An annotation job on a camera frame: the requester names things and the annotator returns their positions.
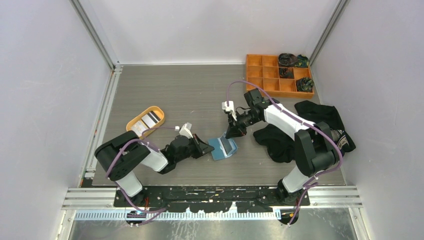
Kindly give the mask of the blue leather card holder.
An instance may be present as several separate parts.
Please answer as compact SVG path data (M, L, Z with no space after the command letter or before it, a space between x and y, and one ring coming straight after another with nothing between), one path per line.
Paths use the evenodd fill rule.
M220 161L220 160L227 159L227 158L233 156L237 152L238 146L237 146L236 142L232 138L230 138L229 141L230 141L233 149L230 152L230 154L226 155L226 153L224 152L224 148L221 145L220 137L210 138L208 140L208 144L214 147L214 150L211 152L211 155L212 155L212 158L213 158L214 161Z

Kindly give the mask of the orange oval plastic tray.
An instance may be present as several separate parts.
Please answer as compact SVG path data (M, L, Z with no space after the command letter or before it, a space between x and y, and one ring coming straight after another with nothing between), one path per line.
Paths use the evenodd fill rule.
M126 125L126 130L131 131L130 127L138 120L143 120L145 125L149 127L149 129L144 131L143 135L139 137L140 139L143 139L154 131L153 128L160 127L165 122L165 113L158 106L150 106L130 120Z

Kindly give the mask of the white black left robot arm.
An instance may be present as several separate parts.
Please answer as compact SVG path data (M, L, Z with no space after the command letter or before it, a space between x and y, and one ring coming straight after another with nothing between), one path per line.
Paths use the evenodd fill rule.
M146 193L134 169L143 165L159 174L167 174L185 159L198 159L215 148L202 141L195 133L177 135L163 149L151 146L130 130L100 145L94 156L106 171L106 178L113 181L126 194L133 206L141 206Z

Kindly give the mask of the white card with black stripe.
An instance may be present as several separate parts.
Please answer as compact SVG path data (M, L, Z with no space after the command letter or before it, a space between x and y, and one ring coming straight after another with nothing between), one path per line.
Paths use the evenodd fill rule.
M224 135L220 137L220 142L223 147L223 151L226 155L229 155L230 152L233 150L233 146L229 139L227 139Z

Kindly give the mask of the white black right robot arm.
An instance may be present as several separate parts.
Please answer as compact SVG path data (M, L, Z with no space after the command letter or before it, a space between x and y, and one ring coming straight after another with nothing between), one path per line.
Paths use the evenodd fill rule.
M226 138L246 135L247 128L260 121L275 126L294 143L293 170L279 180L276 198L283 205L291 205L314 177L341 162L342 153L334 143L330 127L295 115L260 88L244 94L248 109L238 113L233 101L226 99L221 108L228 116Z

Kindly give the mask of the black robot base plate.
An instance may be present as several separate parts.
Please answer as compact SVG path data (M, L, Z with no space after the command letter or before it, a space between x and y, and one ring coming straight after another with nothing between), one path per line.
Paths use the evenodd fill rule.
M225 213L235 206L238 213L267 213L274 207L309 206L307 194L287 198L275 186L146 186L131 198L139 208L165 208L170 213Z

